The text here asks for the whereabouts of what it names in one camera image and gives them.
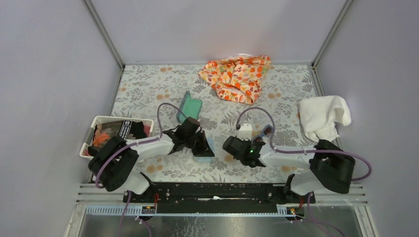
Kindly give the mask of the light blue cleaning cloth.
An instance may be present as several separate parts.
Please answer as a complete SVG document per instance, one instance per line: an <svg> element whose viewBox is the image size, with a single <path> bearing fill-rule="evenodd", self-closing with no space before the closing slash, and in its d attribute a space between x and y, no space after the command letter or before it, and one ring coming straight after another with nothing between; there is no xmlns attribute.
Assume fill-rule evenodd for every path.
<svg viewBox="0 0 419 237"><path fill-rule="evenodd" d="M207 139L209 149L204 152L203 156L193 157L194 161L196 162L212 162L213 158L215 157L214 154L214 139L212 137L209 137Z"/></svg>

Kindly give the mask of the dark blue glasses case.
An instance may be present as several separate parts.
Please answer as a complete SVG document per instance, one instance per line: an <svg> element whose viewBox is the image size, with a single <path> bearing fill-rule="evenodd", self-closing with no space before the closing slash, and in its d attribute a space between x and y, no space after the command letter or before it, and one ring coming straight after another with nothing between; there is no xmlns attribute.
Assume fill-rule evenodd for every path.
<svg viewBox="0 0 419 237"><path fill-rule="evenodd" d="M176 114L177 121L183 123L188 117L198 119L202 105L202 100L193 99L190 92L186 91L179 106L181 111Z"/></svg>

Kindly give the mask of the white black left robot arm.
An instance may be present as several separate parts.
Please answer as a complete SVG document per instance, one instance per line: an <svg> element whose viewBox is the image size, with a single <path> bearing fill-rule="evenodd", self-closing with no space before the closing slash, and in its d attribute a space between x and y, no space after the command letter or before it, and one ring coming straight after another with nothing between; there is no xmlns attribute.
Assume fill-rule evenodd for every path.
<svg viewBox="0 0 419 237"><path fill-rule="evenodd" d="M200 123L192 117L160 135L150 138L127 141L121 136L112 137L88 164L89 170L96 177L95 185L99 189L113 192L119 188L134 196L142 203L153 198L152 182L141 173L134 173L137 162L162 155L171 155L190 149L194 157L212 158L211 149Z"/></svg>

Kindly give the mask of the blue frame sunglasses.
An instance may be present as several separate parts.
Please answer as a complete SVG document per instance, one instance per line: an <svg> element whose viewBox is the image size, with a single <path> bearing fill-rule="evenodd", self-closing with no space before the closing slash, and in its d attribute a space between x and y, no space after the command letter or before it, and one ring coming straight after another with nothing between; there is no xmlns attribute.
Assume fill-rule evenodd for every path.
<svg viewBox="0 0 419 237"><path fill-rule="evenodd" d="M273 133L273 127L271 125L266 125L262 130L255 131L252 136L253 142L261 142L264 137L269 137Z"/></svg>

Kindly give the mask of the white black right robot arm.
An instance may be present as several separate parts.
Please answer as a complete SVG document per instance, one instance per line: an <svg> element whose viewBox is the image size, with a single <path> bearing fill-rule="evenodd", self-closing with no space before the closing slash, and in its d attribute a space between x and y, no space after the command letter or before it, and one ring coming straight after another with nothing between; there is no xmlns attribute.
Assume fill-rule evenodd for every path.
<svg viewBox="0 0 419 237"><path fill-rule="evenodd" d="M230 136L222 148L241 164L252 168L289 166L303 169L304 173L288 179L288 187L283 190L287 202L296 203L309 192L321 189L338 194L349 192L355 159L327 140L301 150L284 147L284 152L278 152L263 141Z"/></svg>

